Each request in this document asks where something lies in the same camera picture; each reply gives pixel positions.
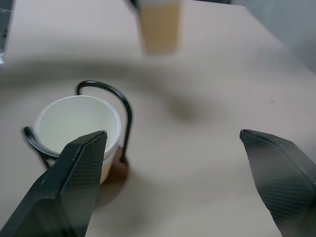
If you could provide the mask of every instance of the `black wire cup holder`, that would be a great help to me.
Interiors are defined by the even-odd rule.
[[[85,80],[85,81],[79,83],[79,85],[77,85],[77,87],[76,87],[76,90],[75,90],[76,94],[75,95],[81,95],[81,90],[84,87],[96,87],[96,88],[106,90],[107,92],[115,95],[122,102],[122,104],[125,108],[125,111],[126,111],[127,123],[126,123],[126,129],[125,129],[124,144],[123,144],[123,148],[122,148],[122,156],[120,158],[120,161],[125,163],[126,162],[126,150],[127,150],[129,135],[130,135],[132,122],[133,122],[133,112],[132,112],[132,109],[131,109],[131,106],[130,106],[128,100],[126,99],[126,97],[123,95],[122,92],[120,92],[118,89],[114,88],[113,86],[104,84],[102,82],[93,81],[93,80]],[[53,152],[50,152],[46,148],[44,148],[41,144],[39,144],[35,139],[35,136],[33,134],[31,127],[29,127],[29,126],[24,127],[22,132],[24,134],[24,137],[25,137],[28,145],[38,153],[38,155],[41,158],[42,162],[44,163],[45,167],[47,169],[49,169],[50,165],[49,165],[48,161],[49,160],[56,161],[59,157],[59,154],[55,154]]]

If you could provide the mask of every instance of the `cup rim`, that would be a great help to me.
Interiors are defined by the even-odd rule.
[[[116,119],[119,121],[118,123],[118,127],[117,127],[117,134],[115,136],[115,138],[113,139],[112,143],[107,145],[107,148],[104,150],[104,154],[106,154],[108,151],[110,151],[116,143],[118,143],[119,141],[119,137],[120,137],[120,134],[121,134],[121,120],[120,120],[120,116],[119,116],[119,113],[117,112],[117,110],[108,102],[104,101],[104,100],[101,100],[100,98],[98,97],[95,97],[95,96],[90,96],[90,95],[73,95],[73,96],[68,96],[68,97],[65,97],[65,98],[61,98],[59,100],[56,100],[52,103],[50,103],[49,105],[47,105],[44,109],[42,109],[42,111],[40,112],[40,114],[38,115],[38,117],[36,118],[35,120],[35,125],[34,125],[34,136],[35,136],[35,139],[36,141],[41,145],[43,146],[45,149],[47,149],[48,151],[50,152],[54,152],[56,153],[55,151],[52,151],[50,148],[48,148],[46,145],[44,145],[40,138],[39,138],[39,130],[40,130],[40,122],[44,116],[44,114],[53,106],[55,105],[56,103],[58,102],[61,102],[63,100],[67,100],[67,99],[70,99],[70,98],[73,98],[73,97],[88,97],[88,98],[93,98],[93,99],[96,99],[100,102],[102,102],[104,105],[108,106],[114,113]]]

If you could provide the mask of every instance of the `paper cup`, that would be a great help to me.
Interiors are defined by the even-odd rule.
[[[180,0],[140,0],[139,19],[147,54],[177,50],[180,31]]]
[[[35,122],[34,136],[48,151],[60,154],[71,141],[100,130],[105,130],[108,136],[101,174],[103,182],[110,170],[121,135],[121,120],[112,105],[86,95],[60,99],[40,113]]]

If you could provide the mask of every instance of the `table surface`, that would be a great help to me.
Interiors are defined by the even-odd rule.
[[[0,87],[0,226],[44,172],[21,128],[94,79],[119,88],[135,120],[130,178],[110,203],[100,194],[86,236],[281,236],[239,131],[314,158],[315,75],[241,6],[186,1],[182,28],[176,54],[147,57],[124,1],[16,1]]]

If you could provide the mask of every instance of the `beige cup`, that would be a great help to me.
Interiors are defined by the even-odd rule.
[[[181,1],[142,0],[139,8],[145,52],[162,54],[176,51],[179,44]]]

